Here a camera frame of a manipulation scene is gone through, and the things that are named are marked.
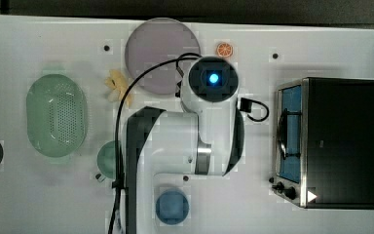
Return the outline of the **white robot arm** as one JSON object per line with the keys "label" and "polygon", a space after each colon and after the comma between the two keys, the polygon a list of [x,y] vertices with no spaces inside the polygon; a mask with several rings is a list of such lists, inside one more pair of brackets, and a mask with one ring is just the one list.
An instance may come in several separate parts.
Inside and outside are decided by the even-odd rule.
{"label": "white robot arm", "polygon": [[177,225],[191,211],[176,187],[156,193],[154,177],[224,176],[243,152],[239,75],[223,58],[203,57],[180,84],[182,110],[145,106],[126,121],[121,140],[126,162],[126,234],[158,234],[158,222]]}

